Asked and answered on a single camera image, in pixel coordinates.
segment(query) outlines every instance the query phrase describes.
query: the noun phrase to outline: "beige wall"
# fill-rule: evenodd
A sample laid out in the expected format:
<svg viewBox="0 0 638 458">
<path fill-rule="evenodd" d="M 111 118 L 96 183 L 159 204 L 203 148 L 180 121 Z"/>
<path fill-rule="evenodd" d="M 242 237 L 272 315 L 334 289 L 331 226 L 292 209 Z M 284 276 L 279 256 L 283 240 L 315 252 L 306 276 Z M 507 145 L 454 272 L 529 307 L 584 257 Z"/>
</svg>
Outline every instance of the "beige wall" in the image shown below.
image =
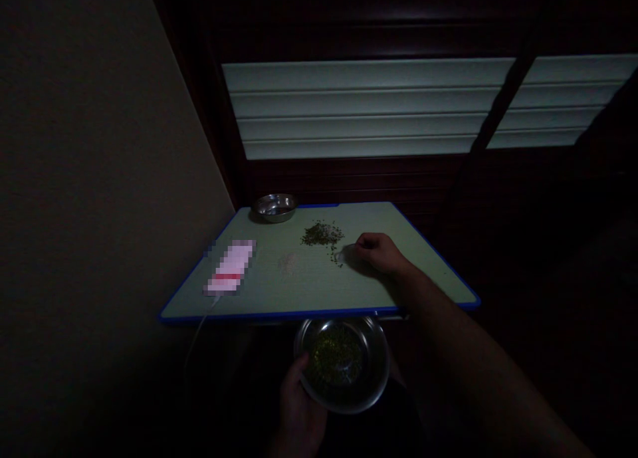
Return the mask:
<svg viewBox="0 0 638 458">
<path fill-rule="evenodd" d="M 181 352 L 156 316 L 233 208 L 152 0 L 3 2 L 0 441 L 23 454 Z"/>
</svg>

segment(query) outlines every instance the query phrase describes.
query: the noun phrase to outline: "white cable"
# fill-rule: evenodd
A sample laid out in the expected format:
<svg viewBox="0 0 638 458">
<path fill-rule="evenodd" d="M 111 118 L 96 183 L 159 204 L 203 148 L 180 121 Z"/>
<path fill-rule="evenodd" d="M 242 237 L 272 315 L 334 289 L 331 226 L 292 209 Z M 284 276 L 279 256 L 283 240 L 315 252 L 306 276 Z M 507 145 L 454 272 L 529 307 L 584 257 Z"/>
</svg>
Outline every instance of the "white cable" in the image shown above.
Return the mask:
<svg viewBox="0 0 638 458">
<path fill-rule="evenodd" d="M 186 379 L 186 367 L 188 366 L 188 359 L 191 357 L 191 353 L 193 352 L 193 348 L 195 347 L 195 341 L 197 341 L 197 336 L 199 335 L 201 326 L 204 325 L 204 321 L 209 316 L 209 314 L 211 313 L 215 305 L 217 305 L 217 302 L 219 302 L 220 298 L 221 298 L 221 295 L 215 295 L 213 297 L 213 303 L 211 303 L 211 308 L 209 308 L 208 311 L 201 318 L 201 322 L 199 323 L 199 326 L 197 327 L 197 331 L 195 332 L 195 336 L 193 337 L 193 341 L 191 342 L 191 347 L 188 349 L 188 353 L 186 354 L 186 360 L 184 360 L 184 380 Z"/>
</svg>

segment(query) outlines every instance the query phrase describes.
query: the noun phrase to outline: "table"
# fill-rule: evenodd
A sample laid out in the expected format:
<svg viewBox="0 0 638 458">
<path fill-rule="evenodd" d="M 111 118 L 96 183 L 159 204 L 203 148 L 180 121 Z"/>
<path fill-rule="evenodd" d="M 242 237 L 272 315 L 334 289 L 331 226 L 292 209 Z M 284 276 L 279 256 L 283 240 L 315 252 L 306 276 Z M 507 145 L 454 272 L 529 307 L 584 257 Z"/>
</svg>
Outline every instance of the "table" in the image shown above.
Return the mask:
<svg viewBox="0 0 638 458">
<path fill-rule="evenodd" d="M 401 316 L 404 309 L 393 281 L 366 263 L 330 260 L 329 248 L 301 243 L 317 220 L 334 222 L 344 238 L 385 232 L 414 265 L 465 310 L 480 299 L 391 202 L 299 207 L 287 222 L 265 223 L 244 207 L 221 232 L 159 315 L 163 323 L 200 321 L 212 297 L 202 293 L 232 240 L 257 240 L 256 253 L 236 296 L 224 296 L 208 320 L 277 321 L 335 316 Z"/>
</svg>

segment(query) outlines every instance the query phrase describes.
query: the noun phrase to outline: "small metal bowl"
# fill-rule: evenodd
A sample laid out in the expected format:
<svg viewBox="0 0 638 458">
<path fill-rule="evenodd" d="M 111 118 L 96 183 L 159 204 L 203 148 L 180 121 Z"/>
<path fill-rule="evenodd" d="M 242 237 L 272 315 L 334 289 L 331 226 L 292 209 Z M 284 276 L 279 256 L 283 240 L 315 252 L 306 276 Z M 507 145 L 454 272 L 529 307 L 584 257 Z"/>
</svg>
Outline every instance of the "small metal bowl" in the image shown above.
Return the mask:
<svg viewBox="0 0 638 458">
<path fill-rule="evenodd" d="M 336 360 L 334 354 L 326 359 L 318 341 L 323 334 L 348 342 L 348 353 L 337 352 Z M 330 411 L 361 413 L 382 395 L 390 375 L 390 356 L 383 329 L 371 317 L 305 320 L 294 340 L 294 355 L 304 351 L 310 354 L 310 362 L 301 383 L 308 395 Z"/>
<path fill-rule="evenodd" d="M 297 205 L 299 202 L 292 194 L 270 194 L 253 203 L 253 212 L 268 222 L 285 222 L 294 215 Z"/>
</svg>

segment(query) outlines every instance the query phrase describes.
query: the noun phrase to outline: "person's left hand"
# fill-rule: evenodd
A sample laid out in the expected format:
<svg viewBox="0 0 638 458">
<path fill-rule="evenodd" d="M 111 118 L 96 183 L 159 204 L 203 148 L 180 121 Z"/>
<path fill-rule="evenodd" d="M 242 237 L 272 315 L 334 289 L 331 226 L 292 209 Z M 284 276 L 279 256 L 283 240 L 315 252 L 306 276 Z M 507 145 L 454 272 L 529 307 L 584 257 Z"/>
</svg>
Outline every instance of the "person's left hand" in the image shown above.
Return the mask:
<svg viewBox="0 0 638 458">
<path fill-rule="evenodd" d="M 328 410 L 306 395 L 299 381 L 307 366 L 308 353 L 304 352 L 281 383 L 281 423 L 269 456 L 313 458 L 324 439 Z"/>
</svg>

